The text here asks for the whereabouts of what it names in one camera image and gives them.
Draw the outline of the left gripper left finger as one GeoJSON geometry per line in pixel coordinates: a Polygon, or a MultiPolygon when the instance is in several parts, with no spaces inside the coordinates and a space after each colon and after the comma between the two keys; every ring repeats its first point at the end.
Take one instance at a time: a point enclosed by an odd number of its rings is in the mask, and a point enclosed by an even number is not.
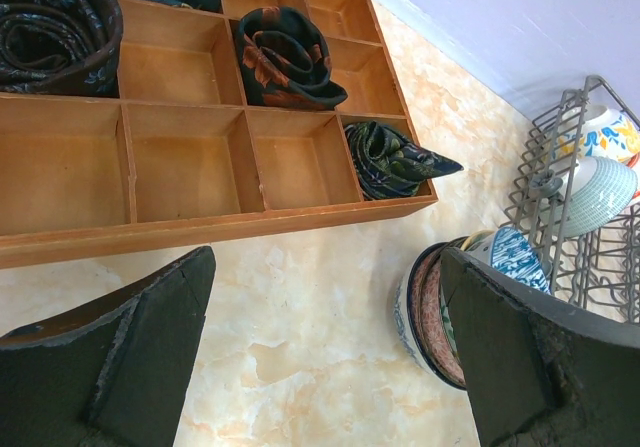
{"type": "Polygon", "coordinates": [[[209,246],[1,338],[4,446],[170,446],[216,272],[209,246]]]}

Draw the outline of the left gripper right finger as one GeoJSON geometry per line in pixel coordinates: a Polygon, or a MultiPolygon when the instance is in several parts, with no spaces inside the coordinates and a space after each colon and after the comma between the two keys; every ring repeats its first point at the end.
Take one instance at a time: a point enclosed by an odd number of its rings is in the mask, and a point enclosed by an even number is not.
{"type": "Polygon", "coordinates": [[[638,445],[638,326],[458,248],[444,251],[441,281],[481,445],[638,445]]]}

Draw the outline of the pink bowl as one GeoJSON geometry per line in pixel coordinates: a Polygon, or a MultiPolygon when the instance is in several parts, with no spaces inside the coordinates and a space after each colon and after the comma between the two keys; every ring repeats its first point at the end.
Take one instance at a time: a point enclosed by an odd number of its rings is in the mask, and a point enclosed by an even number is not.
{"type": "Polygon", "coordinates": [[[441,369],[457,383],[464,382],[459,361],[450,345],[440,302],[440,268],[437,260],[427,276],[423,302],[423,330],[429,349],[441,369]]]}
{"type": "Polygon", "coordinates": [[[445,333],[440,308],[442,251],[439,248],[429,253],[415,268],[411,282],[411,314],[426,358],[447,383],[465,390],[463,370],[445,333]]]}

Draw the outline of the blue white floral bowl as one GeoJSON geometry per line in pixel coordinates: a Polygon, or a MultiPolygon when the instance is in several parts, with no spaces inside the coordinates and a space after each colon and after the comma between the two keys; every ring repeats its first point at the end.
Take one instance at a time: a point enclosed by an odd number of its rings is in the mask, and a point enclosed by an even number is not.
{"type": "Polygon", "coordinates": [[[393,300],[393,318],[401,344],[405,348],[412,361],[423,371],[433,373],[446,385],[464,391],[464,381],[454,380],[444,372],[444,368],[437,365],[423,347],[422,341],[412,320],[412,308],[410,297],[413,294],[414,281],[418,271],[426,268],[425,261],[432,254],[437,253],[446,245],[445,242],[436,243],[425,249],[418,258],[406,269],[398,286],[395,288],[393,300]]]}

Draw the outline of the pale green bowl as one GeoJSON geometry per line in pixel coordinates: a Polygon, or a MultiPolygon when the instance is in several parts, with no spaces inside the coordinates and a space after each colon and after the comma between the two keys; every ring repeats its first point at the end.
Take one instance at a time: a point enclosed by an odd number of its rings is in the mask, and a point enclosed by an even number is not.
{"type": "Polygon", "coordinates": [[[559,189],[568,200],[563,224],[565,238],[578,237],[610,222],[632,201],[637,174],[626,165],[605,157],[577,159],[573,171],[563,172],[559,189]]]}

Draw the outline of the yellow blue patterned bowl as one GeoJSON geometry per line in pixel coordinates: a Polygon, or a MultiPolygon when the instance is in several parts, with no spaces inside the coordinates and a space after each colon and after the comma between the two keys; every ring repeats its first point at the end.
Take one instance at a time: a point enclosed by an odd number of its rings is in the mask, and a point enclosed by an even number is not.
{"type": "Polygon", "coordinates": [[[575,146],[578,158],[598,156],[626,163],[639,153],[639,129],[618,109],[602,104],[574,107],[561,116],[549,154],[555,160],[571,154],[575,146]]]}

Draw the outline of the orange patterned bowl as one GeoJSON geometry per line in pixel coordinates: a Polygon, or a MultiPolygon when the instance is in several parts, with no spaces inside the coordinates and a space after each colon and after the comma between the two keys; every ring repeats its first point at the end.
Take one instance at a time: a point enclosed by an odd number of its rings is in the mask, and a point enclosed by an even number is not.
{"type": "Polygon", "coordinates": [[[633,170],[636,174],[640,173],[640,153],[635,154],[626,163],[626,166],[633,170]]]}

